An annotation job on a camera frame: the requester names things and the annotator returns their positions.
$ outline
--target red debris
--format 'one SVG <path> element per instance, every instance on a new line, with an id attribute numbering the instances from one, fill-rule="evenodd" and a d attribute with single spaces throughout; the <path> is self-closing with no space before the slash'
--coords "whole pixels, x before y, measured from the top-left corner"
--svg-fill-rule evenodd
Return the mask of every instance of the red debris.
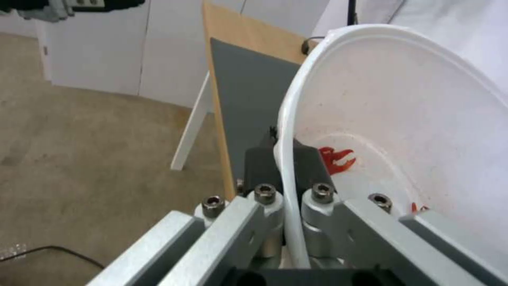
<path id="1" fill-rule="evenodd" d="M 335 164 L 335 161 L 338 161 L 342 158 L 344 158 L 347 154 L 352 153 L 353 150 L 346 149 L 342 150 L 340 152 L 333 152 L 334 149 L 332 147 L 323 147 L 319 149 L 319 152 L 321 153 L 321 157 L 323 158 L 323 161 L 325 162 L 326 169 L 328 170 L 328 173 L 330 175 L 344 172 L 345 170 L 349 169 L 356 161 L 356 158 L 353 158 L 351 160 L 348 160 L 344 165 L 337 165 Z"/>

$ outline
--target white bucket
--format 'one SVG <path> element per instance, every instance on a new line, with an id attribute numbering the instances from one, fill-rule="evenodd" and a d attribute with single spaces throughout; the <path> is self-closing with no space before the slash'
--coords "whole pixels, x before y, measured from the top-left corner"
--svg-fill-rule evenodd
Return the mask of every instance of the white bucket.
<path id="1" fill-rule="evenodd" d="M 508 109 L 472 65 L 406 28 L 331 31 L 296 74 L 278 118 L 274 153 L 284 186 L 285 232 L 307 267 L 295 194 L 293 137 L 353 149 L 332 176 L 339 197 L 383 193 L 396 217 L 426 205 L 508 249 Z"/>

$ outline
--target wire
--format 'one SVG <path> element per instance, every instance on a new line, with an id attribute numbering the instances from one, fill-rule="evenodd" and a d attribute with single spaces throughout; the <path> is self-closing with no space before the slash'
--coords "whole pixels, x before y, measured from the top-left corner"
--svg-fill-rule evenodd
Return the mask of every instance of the wire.
<path id="1" fill-rule="evenodd" d="M 305 41 L 303 41 L 302 46 L 300 47 L 300 51 L 302 52 L 302 54 L 309 54 L 310 50 L 309 41 L 313 39 L 324 39 L 324 38 L 325 36 L 316 36 L 307 38 Z"/>
<path id="2" fill-rule="evenodd" d="M 348 0 L 347 2 L 347 25 L 356 25 L 358 24 L 358 16 L 356 14 L 356 0 Z M 309 41 L 313 39 L 324 39 L 325 36 L 316 36 L 316 37 L 310 37 L 307 38 L 305 41 L 303 41 L 302 46 L 300 47 L 300 51 L 304 55 L 309 54 Z"/>
<path id="3" fill-rule="evenodd" d="M 104 269 L 105 266 L 102 265 L 101 263 L 99 263 L 98 261 L 96 260 L 93 260 L 89 257 L 86 257 L 80 253 L 77 253 L 75 251 L 72 251 L 68 248 L 65 248 L 65 247 L 62 247 L 62 246 L 57 246 L 57 245 L 47 245 L 47 246 L 41 246 L 41 247 L 37 247 L 37 248 L 34 248 L 34 249 L 30 249 L 30 250 L 27 250 L 27 251 L 23 251 L 23 252 L 20 252 L 20 253 L 17 253 L 13 256 L 9 256 L 9 257 L 6 257 L 6 258 L 1 258 L 0 259 L 0 262 L 5 262 L 5 261 L 8 261 L 8 260 L 11 260 L 11 259 L 14 259 L 16 257 L 19 257 L 19 256 L 23 256 L 23 255 L 26 255 L 26 254 L 29 254 L 29 253 L 33 253 L 33 252 L 36 252 L 36 251 L 40 251 L 40 250 L 44 250 L 44 249 L 53 249 L 53 250 L 60 250 L 60 251 L 63 251 L 65 253 L 68 253 L 68 254 L 72 254 L 74 256 L 77 256 L 101 269 Z"/>

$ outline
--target beige carpet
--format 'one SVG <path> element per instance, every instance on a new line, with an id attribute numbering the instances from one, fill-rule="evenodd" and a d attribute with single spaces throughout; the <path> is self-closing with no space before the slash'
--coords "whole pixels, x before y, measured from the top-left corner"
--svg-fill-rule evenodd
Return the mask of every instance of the beige carpet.
<path id="1" fill-rule="evenodd" d="M 223 193 L 211 115 L 186 169 L 171 171 L 189 109 L 52 86 L 35 39 L 0 43 L 0 255 L 54 244 L 108 264 L 169 211 Z M 0 284 L 80 285 L 97 273 L 43 251 L 0 263 Z"/>

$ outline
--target hex socket bolt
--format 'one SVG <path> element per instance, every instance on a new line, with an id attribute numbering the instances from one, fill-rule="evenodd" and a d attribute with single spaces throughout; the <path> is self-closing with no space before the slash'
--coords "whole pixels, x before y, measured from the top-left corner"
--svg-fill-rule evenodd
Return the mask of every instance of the hex socket bolt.
<path id="1" fill-rule="evenodd" d="M 392 200 L 384 194 L 373 193 L 369 195 L 369 200 L 376 204 L 387 213 L 392 211 Z"/>
<path id="2" fill-rule="evenodd" d="M 225 205 L 224 200 L 218 195 L 206 197 L 201 202 L 203 215 L 207 218 L 216 218 L 219 216 L 219 214 L 224 210 Z"/>
<path id="3" fill-rule="evenodd" d="M 329 204 L 333 202 L 334 187 L 325 183 L 316 183 L 312 186 L 312 199 L 316 203 Z"/>
<path id="4" fill-rule="evenodd" d="M 270 205 L 275 201 L 277 189 L 270 184 L 259 184 L 254 188 L 254 199 L 262 205 Z"/>

